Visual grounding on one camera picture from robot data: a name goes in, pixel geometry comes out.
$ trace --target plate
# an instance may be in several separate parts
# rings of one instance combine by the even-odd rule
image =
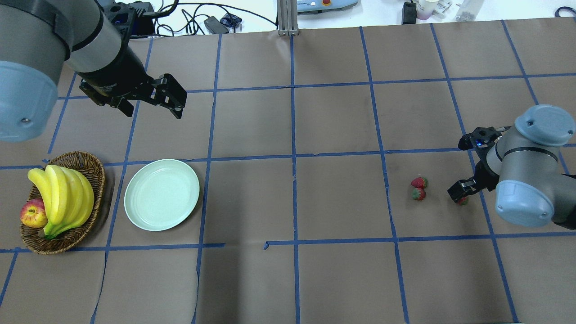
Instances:
[[[140,169],[124,195],[130,221],[147,231],[163,231],[185,220],[200,195],[196,172],[186,163],[164,159]]]

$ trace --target wicker basket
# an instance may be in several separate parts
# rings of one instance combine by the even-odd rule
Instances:
[[[65,153],[51,160],[48,164],[76,169],[83,174],[94,190],[94,209],[90,217],[88,217],[88,220],[86,220],[82,226],[69,229],[52,240],[38,237],[38,232],[41,230],[40,228],[31,228],[21,223],[20,237],[22,237],[22,241],[26,247],[35,253],[44,255],[69,250],[90,232],[96,222],[100,204],[102,203],[105,181],[104,166],[96,156],[90,153],[79,151]],[[33,185],[28,195],[28,201],[38,197],[41,197],[40,192],[38,188]]]

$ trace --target apple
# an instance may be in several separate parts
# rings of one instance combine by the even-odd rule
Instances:
[[[25,203],[20,211],[20,221],[32,228],[42,228],[48,223],[44,201],[42,198],[35,198]]]

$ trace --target light blue cap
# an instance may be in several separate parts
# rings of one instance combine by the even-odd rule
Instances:
[[[0,141],[22,142],[46,128],[58,89],[46,74],[0,61]]]
[[[564,109],[549,104],[531,107],[514,122],[527,139],[545,146],[562,146],[576,131],[572,116]]]
[[[544,226],[554,215],[554,206],[542,191],[516,180],[498,183],[495,207],[505,221],[527,227]]]

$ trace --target bunch of bananas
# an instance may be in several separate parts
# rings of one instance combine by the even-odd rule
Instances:
[[[32,169],[28,179],[40,191],[48,224],[44,238],[51,240],[86,222],[94,207],[94,191],[88,179],[74,169],[49,164],[46,171]]]

